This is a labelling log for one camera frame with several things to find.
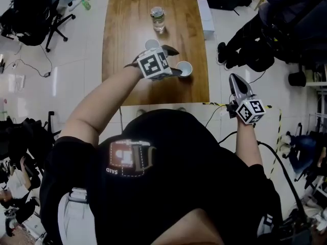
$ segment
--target logo on shirt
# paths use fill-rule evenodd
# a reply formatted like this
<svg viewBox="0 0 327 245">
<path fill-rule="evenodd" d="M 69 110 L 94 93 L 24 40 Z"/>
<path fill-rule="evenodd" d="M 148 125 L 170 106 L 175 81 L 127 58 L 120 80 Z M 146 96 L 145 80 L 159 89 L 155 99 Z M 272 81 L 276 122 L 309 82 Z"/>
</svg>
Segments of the logo on shirt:
<svg viewBox="0 0 327 245">
<path fill-rule="evenodd" d="M 150 168 L 153 150 L 146 141 L 118 140 L 110 144 L 107 172 L 123 177 L 139 177 Z"/>
</svg>

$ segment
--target black t-shirt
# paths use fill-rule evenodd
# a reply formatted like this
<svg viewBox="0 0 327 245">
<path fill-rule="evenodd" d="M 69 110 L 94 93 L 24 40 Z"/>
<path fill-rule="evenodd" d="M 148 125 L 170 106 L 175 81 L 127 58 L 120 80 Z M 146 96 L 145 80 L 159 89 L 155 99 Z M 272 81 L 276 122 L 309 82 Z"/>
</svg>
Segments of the black t-shirt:
<svg viewBox="0 0 327 245">
<path fill-rule="evenodd" d="M 96 149 L 57 140 L 40 190 L 52 239 L 59 239 L 59 201 L 73 187 L 87 189 L 98 244 L 150 244 L 196 208 L 225 244 L 255 242 L 268 204 L 279 200 L 261 165 L 248 167 L 192 115 L 173 110 L 138 117 Z"/>
<path fill-rule="evenodd" d="M 43 13 L 50 4 L 50 0 L 14 0 L 14 9 L 28 15 L 36 16 Z"/>
</svg>

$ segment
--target wooden table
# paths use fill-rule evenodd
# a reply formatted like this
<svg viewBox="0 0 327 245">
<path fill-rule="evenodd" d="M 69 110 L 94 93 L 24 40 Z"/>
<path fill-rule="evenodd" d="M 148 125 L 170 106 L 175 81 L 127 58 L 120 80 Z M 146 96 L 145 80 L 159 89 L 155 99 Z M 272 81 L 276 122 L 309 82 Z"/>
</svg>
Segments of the wooden table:
<svg viewBox="0 0 327 245">
<path fill-rule="evenodd" d="M 153 30 L 150 10 L 160 6 L 166 14 L 166 31 Z M 176 48 L 168 58 L 171 67 L 189 61 L 188 78 L 161 81 L 142 79 L 123 105 L 196 103 L 209 101 L 208 73 L 203 30 L 197 0 L 109 0 L 104 30 L 102 81 L 145 50 L 148 39 Z"/>
</svg>

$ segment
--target paper cup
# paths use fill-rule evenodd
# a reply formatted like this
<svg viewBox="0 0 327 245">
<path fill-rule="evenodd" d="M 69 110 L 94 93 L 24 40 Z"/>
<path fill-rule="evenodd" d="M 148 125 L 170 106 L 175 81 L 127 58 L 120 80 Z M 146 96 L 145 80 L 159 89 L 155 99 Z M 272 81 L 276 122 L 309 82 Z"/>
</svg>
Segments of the paper cup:
<svg viewBox="0 0 327 245">
<path fill-rule="evenodd" d="M 188 77 L 191 75 L 193 68 L 189 62 L 181 61 L 176 65 L 176 69 L 180 69 L 183 73 L 179 77 Z"/>
<path fill-rule="evenodd" d="M 160 46 L 160 43 L 155 39 L 150 39 L 145 42 L 145 49 L 150 50 L 152 48 L 158 48 Z"/>
</svg>

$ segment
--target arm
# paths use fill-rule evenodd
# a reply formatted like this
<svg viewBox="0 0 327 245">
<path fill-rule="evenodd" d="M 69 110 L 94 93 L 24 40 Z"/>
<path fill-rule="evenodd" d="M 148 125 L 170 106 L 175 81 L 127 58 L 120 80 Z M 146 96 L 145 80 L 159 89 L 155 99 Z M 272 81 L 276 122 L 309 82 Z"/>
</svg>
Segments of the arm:
<svg viewBox="0 0 327 245">
<path fill-rule="evenodd" d="M 247 166 L 262 165 L 262 159 L 252 125 L 245 125 L 239 117 L 236 136 L 236 155 Z"/>
<path fill-rule="evenodd" d="M 319 160 L 317 162 L 317 167 L 321 168 L 322 160 L 326 157 L 326 147 L 323 147 L 321 150 L 321 154 Z"/>
<path fill-rule="evenodd" d="M 25 188 L 28 190 L 31 187 L 31 180 L 29 175 L 26 172 L 25 166 L 24 166 L 24 162 L 25 162 L 25 157 L 22 157 L 20 159 L 20 167 L 21 167 L 21 171 L 25 180 Z"/>
<path fill-rule="evenodd" d="M 99 135 L 141 77 L 141 70 L 132 66 L 110 76 L 76 107 L 60 137 L 73 136 L 98 145 Z"/>
<path fill-rule="evenodd" d="M 10 170 L 10 175 L 12 176 L 14 174 L 14 166 L 12 166 L 10 163 L 9 163 L 9 170 Z"/>
</svg>

